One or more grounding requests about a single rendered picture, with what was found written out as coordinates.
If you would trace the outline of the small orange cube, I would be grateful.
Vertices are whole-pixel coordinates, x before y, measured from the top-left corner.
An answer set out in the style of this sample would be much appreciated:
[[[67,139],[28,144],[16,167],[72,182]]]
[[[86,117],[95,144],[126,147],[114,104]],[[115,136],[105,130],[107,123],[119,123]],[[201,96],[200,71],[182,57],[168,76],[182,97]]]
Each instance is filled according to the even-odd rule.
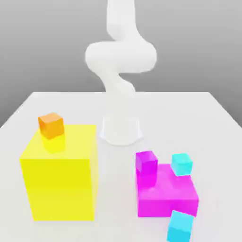
[[[64,134],[63,118],[55,112],[38,117],[40,132],[47,139],[55,138]]]

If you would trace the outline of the large yellow box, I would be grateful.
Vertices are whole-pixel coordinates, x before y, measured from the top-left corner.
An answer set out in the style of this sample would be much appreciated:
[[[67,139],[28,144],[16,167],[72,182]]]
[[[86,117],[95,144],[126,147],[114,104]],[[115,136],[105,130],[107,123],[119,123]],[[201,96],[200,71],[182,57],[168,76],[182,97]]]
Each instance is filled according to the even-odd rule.
[[[93,221],[98,192],[96,126],[65,125],[53,139],[37,130],[20,157],[34,221]]]

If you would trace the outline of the small purple cube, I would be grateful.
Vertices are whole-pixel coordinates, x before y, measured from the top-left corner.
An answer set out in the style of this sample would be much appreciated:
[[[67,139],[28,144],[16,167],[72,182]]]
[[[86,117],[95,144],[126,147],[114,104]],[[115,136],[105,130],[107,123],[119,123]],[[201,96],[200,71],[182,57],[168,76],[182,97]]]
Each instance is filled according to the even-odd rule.
[[[158,158],[151,150],[137,152],[135,155],[135,167],[136,175],[156,175]]]

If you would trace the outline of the small cyan cube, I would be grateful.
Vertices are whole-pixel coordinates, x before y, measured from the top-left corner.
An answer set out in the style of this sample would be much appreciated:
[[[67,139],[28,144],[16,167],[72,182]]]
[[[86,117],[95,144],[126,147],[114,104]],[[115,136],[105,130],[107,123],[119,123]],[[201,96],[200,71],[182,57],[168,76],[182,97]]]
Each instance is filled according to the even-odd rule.
[[[176,176],[191,175],[193,161],[187,153],[173,154],[171,168]]]
[[[167,232],[168,242],[190,242],[194,216],[172,211]]]

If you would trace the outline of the large magenta box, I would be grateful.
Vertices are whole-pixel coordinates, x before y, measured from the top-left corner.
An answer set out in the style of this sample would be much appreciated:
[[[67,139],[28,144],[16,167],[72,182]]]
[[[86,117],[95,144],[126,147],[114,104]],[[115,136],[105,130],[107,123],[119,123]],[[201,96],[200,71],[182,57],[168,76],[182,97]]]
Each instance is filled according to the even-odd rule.
[[[173,210],[197,216],[199,197],[189,175],[176,176],[170,164],[159,164],[156,173],[136,170],[139,217],[170,217]]]

